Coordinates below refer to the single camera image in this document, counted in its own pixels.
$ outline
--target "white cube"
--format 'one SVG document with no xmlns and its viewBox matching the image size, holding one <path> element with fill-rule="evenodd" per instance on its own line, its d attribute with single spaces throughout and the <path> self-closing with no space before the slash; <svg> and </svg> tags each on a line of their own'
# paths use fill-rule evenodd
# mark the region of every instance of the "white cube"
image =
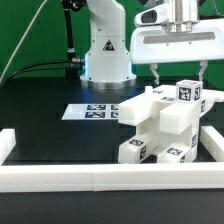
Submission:
<svg viewBox="0 0 224 224">
<path fill-rule="evenodd" d="M 202 82 L 182 80 L 177 82 L 176 99 L 181 102 L 195 102 L 201 99 Z"/>
<path fill-rule="evenodd" d="M 173 143 L 158 155 L 157 163 L 184 163 L 189 150 L 186 145 Z"/>
</svg>

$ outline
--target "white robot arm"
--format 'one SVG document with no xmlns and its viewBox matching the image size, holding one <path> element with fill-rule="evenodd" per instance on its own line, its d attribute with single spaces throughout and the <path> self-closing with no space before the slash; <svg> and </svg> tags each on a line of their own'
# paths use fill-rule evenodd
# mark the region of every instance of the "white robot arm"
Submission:
<svg viewBox="0 0 224 224">
<path fill-rule="evenodd" d="M 120 88 L 134 84 L 130 53 L 125 47 L 125 10 L 116 0 L 87 0 L 91 48 L 86 54 L 85 86 Z"/>
<path fill-rule="evenodd" d="M 138 14 L 138 28 L 131 39 L 131 61 L 150 64 L 157 78 L 157 63 L 200 61 L 202 80 L 208 60 L 224 59 L 224 19 L 200 21 L 198 11 L 198 0 L 164 0 Z"/>
</svg>

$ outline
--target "white border frame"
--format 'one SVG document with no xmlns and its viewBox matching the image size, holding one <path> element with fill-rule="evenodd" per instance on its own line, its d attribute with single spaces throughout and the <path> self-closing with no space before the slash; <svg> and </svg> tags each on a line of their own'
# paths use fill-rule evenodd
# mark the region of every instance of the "white border frame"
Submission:
<svg viewBox="0 0 224 224">
<path fill-rule="evenodd" d="M 15 132 L 8 130 L 0 132 L 0 137 L 8 133 L 0 145 L 2 161 L 15 146 Z M 203 188 L 224 188 L 223 162 L 0 166 L 0 192 Z"/>
</svg>

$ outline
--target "black cable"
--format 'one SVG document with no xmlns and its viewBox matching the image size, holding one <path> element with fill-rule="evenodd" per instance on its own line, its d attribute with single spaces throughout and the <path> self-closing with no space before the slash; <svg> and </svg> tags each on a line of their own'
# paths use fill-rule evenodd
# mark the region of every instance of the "black cable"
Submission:
<svg viewBox="0 0 224 224">
<path fill-rule="evenodd" d="M 20 71 L 24 71 L 24 70 L 27 70 L 27 69 L 30 69 L 30 68 L 33 68 L 33 67 L 37 67 L 37 66 L 56 65 L 56 64 L 65 64 L 65 63 L 72 63 L 72 60 L 58 60 L 58 61 L 38 62 L 38 63 L 34 63 L 34 64 L 27 65 L 27 66 L 25 66 L 25 67 L 23 67 L 23 68 L 15 71 L 14 73 L 20 72 Z"/>
<path fill-rule="evenodd" d="M 28 73 L 28 72 L 37 72 L 37 71 L 55 71 L 55 70 L 65 70 L 65 69 L 71 69 L 71 70 L 82 70 L 80 66 L 77 67 L 61 67 L 61 68 L 39 68 L 39 69 L 31 69 L 31 70 L 24 70 L 24 71 L 17 71 L 14 72 L 12 75 L 10 75 L 2 84 L 2 87 L 5 86 L 8 82 L 10 82 L 15 76 Z"/>
</svg>

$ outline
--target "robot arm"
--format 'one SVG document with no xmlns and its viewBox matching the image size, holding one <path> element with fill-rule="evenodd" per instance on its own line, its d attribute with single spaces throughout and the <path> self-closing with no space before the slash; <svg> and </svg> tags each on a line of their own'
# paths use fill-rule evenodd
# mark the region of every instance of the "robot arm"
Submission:
<svg viewBox="0 0 224 224">
<path fill-rule="evenodd" d="M 200 61 L 202 80 L 208 60 L 224 59 L 224 19 L 200 21 L 198 15 L 197 0 L 164 0 L 138 14 L 138 28 L 131 39 L 132 63 L 155 67 L 157 63 Z"/>
</svg>

